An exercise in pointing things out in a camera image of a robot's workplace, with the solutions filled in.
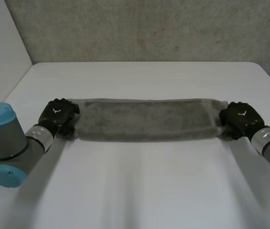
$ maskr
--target gray towel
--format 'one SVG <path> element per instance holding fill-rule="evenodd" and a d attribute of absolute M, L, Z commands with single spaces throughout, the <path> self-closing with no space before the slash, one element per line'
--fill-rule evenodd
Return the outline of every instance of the gray towel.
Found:
<path fill-rule="evenodd" d="M 219 136 L 219 112 L 227 102 L 213 99 L 70 99 L 79 105 L 69 139 L 93 141 L 177 141 Z"/>

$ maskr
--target fabric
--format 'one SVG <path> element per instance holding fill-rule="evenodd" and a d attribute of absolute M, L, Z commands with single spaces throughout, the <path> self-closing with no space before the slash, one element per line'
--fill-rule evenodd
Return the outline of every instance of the fabric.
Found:
<path fill-rule="evenodd" d="M 70 99 L 79 105 L 69 139 L 174 141 L 212 138 L 224 127 L 219 112 L 227 102 L 213 99 Z"/>

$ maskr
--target concrete wall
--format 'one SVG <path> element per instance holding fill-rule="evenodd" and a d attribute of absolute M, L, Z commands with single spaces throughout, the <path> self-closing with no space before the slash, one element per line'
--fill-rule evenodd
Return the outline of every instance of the concrete wall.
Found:
<path fill-rule="evenodd" d="M 249 61 L 270 75 L 270 0 L 5 1 L 33 63 Z"/>

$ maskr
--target white table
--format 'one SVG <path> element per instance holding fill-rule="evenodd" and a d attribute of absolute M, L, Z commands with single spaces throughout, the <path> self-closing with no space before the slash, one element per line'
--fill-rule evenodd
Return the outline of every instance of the white table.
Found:
<path fill-rule="evenodd" d="M 270 125 L 270 78 L 250 62 L 40 63 L 6 102 L 26 131 L 54 98 L 243 101 Z M 270 228 L 270 165 L 246 139 L 56 139 L 22 187 L 0 187 L 2 228 Z"/>

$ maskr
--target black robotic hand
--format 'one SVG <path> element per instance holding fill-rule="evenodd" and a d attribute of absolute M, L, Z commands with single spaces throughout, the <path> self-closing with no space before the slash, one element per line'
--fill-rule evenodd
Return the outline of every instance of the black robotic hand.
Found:
<path fill-rule="evenodd" d="M 235 140 L 243 136 L 251 140 L 258 130 L 266 127 L 257 111 L 245 103 L 232 102 L 219 115 L 221 124 L 229 127 L 227 134 Z"/>
<path fill-rule="evenodd" d="M 66 99 L 50 101 L 38 119 L 38 125 L 44 126 L 54 136 L 56 133 L 68 135 L 74 132 L 71 120 L 79 114 L 77 104 Z"/>

